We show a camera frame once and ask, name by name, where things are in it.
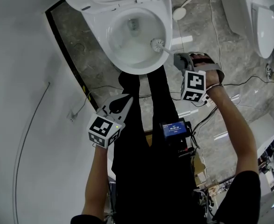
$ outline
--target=person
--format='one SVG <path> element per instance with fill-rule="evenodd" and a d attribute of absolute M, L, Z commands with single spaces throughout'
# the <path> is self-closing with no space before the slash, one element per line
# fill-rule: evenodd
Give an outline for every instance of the person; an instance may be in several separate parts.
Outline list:
<path fill-rule="evenodd" d="M 207 58 L 193 55 L 192 59 Z M 115 141 L 112 171 L 116 175 L 115 223 L 206 223 L 204 211 L 194 192 L 196 187 L 189 157 L 178 158 L 165 143 L 160 124 L 178 121 L 164 67 L 148 74 L 154 104 L 153 140 L 149 147 L 142 127 L 139 104 L 139 77 L 122 72 L 123 93 L 134 97 L 126 127 Z M 219 83 L 215 70 L 206 73 L 206 87 Z M 218 106 L 236 152 L 235 178 L 213 220 L 230 223 L 257 223 L 260 211 L 260 180 L 254 136 L 223 86 L 208 90 Z M 85 191 L 81 215 L 71 224 L 100 224 L 108 192 L 107 150 L 96 146 Z"/>

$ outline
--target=marble floor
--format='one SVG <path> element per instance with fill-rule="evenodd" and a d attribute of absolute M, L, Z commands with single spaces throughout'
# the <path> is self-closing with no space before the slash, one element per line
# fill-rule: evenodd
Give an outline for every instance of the marble floor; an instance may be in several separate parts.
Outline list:
<path fill-rule="evenodd" d="M 172 0 L 172 6 L 181 6 L 186 0 Z M 248 40 L 233 33 L 227 23 L 221 0 L 193 0 L 185 8 L 187 15 L 178 23 L 173 21 L 173 38 L 192 36 L 192 41 L 176 43 L 172 46 L 175 52 L 202 51 L 208 53 L 214 61 L 221 63 L 226 74 L 224 84 L 240 84 L 250 76 L 256 75 L 267 81 L 265 74 L 266 61 L 260 58 L 252 49 Z M 79 74 L 92 91 L 97 87 L 111 85 L 121 88 L 118 83 L 119 71 L 111 64 L 93 36 L 80 12 L 71 8 L 66 2 L 58 6 L 53 12 L 55 23 L 62 40 L 78 69 Z M 182 83 L 181 73 L 174 67 L 169 58 L 164 64 L 168 84 L 171 92 L 179 92 Z M 147 76 L 140 76 L 140 95 L 150 94 Z M 228 94 L 233 97 L 239 94 L 235 101 L 240 112 L 248 123 L 256 120 L 267 112 L 274 118 L 274 84 L 265 84 L 258 78 L 252 78 L 240 86 L 225 86 Z M 93 97 L 100 106 L 107 97 L 121 93 L 114 88 L 103 88 L 94 91 Z M 172 94 L 179 99 L 179 94 Z M 211 107 L 196 108 L 189 102 L 174 101 L 177 112 L 191 111 L 185 119 L 195 126 L 203 120 L 213 109 Z M 151 97 L 140 99 L 144 130 L 152 129 L 153 103 Z M 199 154 L 204 157 L 207 176 L 210 180 L 221 181 L 235 173 L 236 155 L 229 138 L 214 140 L 216 135 L 226 131 L 219 111 L 197 131 L 197 141 L 201 146 Z"/>

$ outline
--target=digital display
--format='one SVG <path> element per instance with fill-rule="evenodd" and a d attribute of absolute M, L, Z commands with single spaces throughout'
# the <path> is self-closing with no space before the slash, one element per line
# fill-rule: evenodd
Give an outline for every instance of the digital display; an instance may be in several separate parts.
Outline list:
<path fill-rule="evenodd" d="M 179 121 L 177 123 L 173 123 L 169 125 L 163 125 L 162 127 L 164 130 L 165 137 L 187 132 L 183 121 Z"/>

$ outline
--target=toilet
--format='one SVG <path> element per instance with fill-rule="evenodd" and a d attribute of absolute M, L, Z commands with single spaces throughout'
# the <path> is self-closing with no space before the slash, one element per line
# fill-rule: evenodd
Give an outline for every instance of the toilet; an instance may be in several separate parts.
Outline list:
<path fill-rule="evenodd" d="M 246 36 L 263 58 L 274 49 L 274 0 L 222 0 L 231 30 Z"/>
<path fill-rule="evenodd" d="M 161 67 L 168 53 L 152 50 L 154 38 L 172 40 L 171 0 L 66 0 L 80 11 L 101 48 L 120 70 L 136 75 Z"/>

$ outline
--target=white marker cube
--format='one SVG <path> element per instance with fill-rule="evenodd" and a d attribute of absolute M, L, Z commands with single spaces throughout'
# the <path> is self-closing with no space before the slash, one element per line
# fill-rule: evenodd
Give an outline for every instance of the white marker cube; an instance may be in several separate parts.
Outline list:
<path fill-rule="evenodd" d="M 181 100 L 199 102 L 206 93 L 205 71 L 186 71 L 182 83 Z"/>
<path fill-rule="evenodd" d="M 93 114 L 87 126 L 89 140 L 101 147 L 108 148 L 119 136 L 122 125 Z"/>

